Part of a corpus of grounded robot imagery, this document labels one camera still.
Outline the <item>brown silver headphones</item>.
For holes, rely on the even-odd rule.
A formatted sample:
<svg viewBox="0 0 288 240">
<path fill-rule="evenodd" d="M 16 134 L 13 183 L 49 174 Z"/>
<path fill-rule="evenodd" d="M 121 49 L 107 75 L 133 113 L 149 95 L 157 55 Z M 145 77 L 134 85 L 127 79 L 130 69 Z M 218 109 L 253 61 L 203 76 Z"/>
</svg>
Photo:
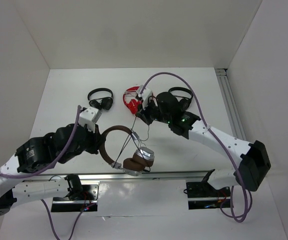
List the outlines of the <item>brown silver headphones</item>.
<svg viewBox="0 0 288 240">
<path fill-rule="evenodd" d="M 112 126 L 102 133 L 103 143 L 99 147 L 99 153 L 103 160 L 108 163 L 113 169 L 122 170 L 125 174 L 132 176 L 138 176 L 142 174 L 146 170 L 146 168 L 151 168 L 155 160 L 155 154 L 151 149 L 145 146 L 137 146 L 137 150 L 135 151 L 133 156 L 126 158 L 123 161 L 123 164 L 118 163 L 108 155 L 105 147 L 106 137 L 112 131 L 118 130 L 127 133 L 132 140 L 141 142 L 138 134 L 132 129 L 122 125 Z"/>
</svg>

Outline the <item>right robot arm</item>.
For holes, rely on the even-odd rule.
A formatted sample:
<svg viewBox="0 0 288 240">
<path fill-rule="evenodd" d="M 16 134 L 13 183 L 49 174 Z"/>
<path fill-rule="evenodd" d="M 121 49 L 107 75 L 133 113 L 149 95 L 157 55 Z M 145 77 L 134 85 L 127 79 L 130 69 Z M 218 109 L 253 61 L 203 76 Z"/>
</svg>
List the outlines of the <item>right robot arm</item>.
<svg viewBox="0 0 288 240">
<path fill-rule="evenodd" d="M 251 192 L 258 190 L 271 168 L 262 142 L 241 140 L 204 124 L 198 115 L 181 110 L 170 92 L 153 96 L 151 91 L 145 91 L 137 99 L 140 101 L 137 116 L 145 124 L 165 123 L 174 134 L 201 143 L 231 161 L 231 169 L 213 169 L 206 174 L 202 183 L 205 195 L 213 196 L 218 190 L 232 186 L 242 186 Z"/>
</svg>

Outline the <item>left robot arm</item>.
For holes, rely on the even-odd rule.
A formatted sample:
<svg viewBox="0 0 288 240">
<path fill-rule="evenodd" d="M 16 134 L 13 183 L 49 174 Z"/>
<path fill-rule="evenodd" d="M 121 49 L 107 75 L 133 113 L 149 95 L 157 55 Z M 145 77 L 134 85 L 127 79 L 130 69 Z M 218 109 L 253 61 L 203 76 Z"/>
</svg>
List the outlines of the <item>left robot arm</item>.
<svg viewBox="0 0 288 240">
<path fill-rule="evenodd" d="M 99 127 L 88 130 L 85 126 L 69 124 L 60 127 L 56 132 L 47 133 L 43 137 L 34 137 L 21 145 L 2 166 L 0 174 L 23 176 L 34 174 L 49 166 L 61 151 L 63 156 L 58 163 L 64 164 L 74 157 L 87 152 L 97 154 L 102 143 Z M 80 178 L 70 173 L 59 180 L 48 182 L 27 182 L 22 178 L 0 177 L 0 216 L 8 213 L 12 208 L 46 198 L 68 198 L 76 200 L 84 196 Z"/>
</svg>

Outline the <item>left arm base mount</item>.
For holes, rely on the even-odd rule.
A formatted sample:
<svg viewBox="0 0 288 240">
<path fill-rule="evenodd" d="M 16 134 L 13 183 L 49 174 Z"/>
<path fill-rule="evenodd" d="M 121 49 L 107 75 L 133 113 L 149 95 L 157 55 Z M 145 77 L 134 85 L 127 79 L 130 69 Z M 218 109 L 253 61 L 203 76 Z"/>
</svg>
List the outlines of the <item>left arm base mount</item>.
<svg viewBox="0 0 288 240">
<path fill-rule="evenodd" d="M 51 212 L 96 212 L 98 210 L 99 184 L 82 181 L 78 175 L 69 174 L 64 177 L 68 182 L 68 194 L 65 197 L 52 199 Z"/>
</svg>

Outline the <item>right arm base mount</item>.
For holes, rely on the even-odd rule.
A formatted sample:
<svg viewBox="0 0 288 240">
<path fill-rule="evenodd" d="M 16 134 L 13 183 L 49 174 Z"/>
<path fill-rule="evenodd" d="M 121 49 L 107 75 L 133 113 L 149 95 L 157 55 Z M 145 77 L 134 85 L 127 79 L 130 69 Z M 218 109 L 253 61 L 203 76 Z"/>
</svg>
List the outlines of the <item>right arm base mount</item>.
<svg viewBox="0 0 288 240">
<path fill-rule="evenodd" d="M 187 195 L 189 210 L 219 209 L 220 207 L 229 208 L 231 206 L 230 188 L 224 187 L 217 190 L 208 183 L 213 171 L 207 172 L 200 181 L 191 180 L 186 182 L 183 193 Z"/>
</svg>

